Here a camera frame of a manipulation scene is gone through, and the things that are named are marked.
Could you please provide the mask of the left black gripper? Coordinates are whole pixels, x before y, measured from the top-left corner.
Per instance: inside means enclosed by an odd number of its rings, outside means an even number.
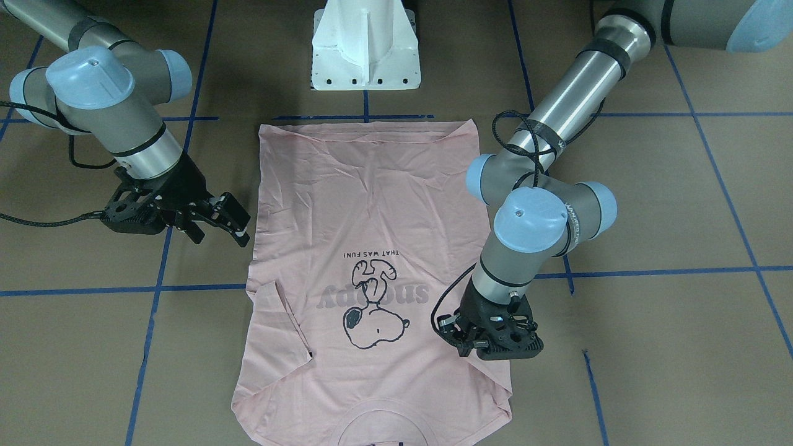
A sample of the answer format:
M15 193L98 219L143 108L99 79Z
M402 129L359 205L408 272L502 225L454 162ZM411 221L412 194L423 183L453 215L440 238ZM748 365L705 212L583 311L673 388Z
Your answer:
M507 304L483 297L467 286L459 308L437 317L437 334L461 357L472 352L482 361L531 359L544 350L532 308L526 296L510 297Z

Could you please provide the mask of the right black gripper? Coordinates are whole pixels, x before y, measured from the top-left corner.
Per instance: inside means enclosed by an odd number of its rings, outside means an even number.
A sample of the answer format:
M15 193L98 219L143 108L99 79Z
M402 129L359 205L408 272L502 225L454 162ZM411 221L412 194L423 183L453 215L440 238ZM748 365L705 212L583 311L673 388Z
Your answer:
M123 167L117 167L114 174L121 184L102 212L102 223L112 231L156 235L170 226L200 245L205 234L191 217L196 211L198 220L226 231L241 248L248 245L249 213L233 194L213 197L206 178L186 152L175 166L151 180L136 180Z

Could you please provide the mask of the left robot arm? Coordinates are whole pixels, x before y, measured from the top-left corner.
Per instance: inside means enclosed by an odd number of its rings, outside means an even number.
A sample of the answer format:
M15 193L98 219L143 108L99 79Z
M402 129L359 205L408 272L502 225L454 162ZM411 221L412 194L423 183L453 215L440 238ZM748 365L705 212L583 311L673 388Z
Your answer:
M474 198L495 206L492 231L459 308L432 312L434 332L458 355L482 361L529 359L541 353L530 283L550 258L609 229L616 198L597 181L574 185L547 170L589 127L593 113L632 65L657 43L728 53L762 53L791 33L790 1L618 1L598 20L561 81L521 124L502 139L492 123L498 154L468 167L465 185Z

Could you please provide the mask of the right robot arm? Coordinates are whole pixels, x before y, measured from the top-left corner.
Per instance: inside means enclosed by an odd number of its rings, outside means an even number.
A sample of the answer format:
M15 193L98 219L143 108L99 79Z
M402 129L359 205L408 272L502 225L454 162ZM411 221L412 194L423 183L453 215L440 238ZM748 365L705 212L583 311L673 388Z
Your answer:
M192 88L186 60L148 50L74 1L3 1L2 11L62 48L48 67L17 74L11 107L33 123L71 136L89 134L118 163L121 180L102 211L82 215L114 232L156 235L167 227L200 243L207 225L247 245L250 215L230 193L214 196L156 105Z

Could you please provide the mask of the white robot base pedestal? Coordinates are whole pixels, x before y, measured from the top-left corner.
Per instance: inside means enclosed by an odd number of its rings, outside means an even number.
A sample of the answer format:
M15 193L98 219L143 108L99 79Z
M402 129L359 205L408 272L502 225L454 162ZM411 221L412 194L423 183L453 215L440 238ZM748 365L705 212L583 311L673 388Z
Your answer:
M408 2L328 1L314 12L315 90L413 90L421 81L416 14Z

